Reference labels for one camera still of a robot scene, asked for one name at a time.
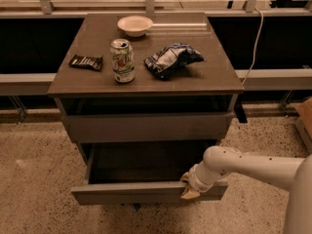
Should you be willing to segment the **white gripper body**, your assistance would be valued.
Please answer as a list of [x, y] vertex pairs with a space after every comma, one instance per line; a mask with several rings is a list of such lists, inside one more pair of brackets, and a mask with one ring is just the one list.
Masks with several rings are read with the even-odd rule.
[[204, 162], [195, 164], [188, 172], [189, 187], [198, 193], [207, 192], [214, 184], [227, 177], [228, 173], [212, 170]]

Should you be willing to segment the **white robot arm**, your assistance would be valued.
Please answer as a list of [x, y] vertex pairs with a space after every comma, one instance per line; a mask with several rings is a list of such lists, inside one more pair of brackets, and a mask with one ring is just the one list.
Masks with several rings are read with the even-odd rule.
[[181, 180], [182, 199], [193, 199], [215, 182], [237, 173], [289, 192], [283, 234], [312, 234], [312, 156], [306, 158], [244, 155], [233, 147], [212, 146]]

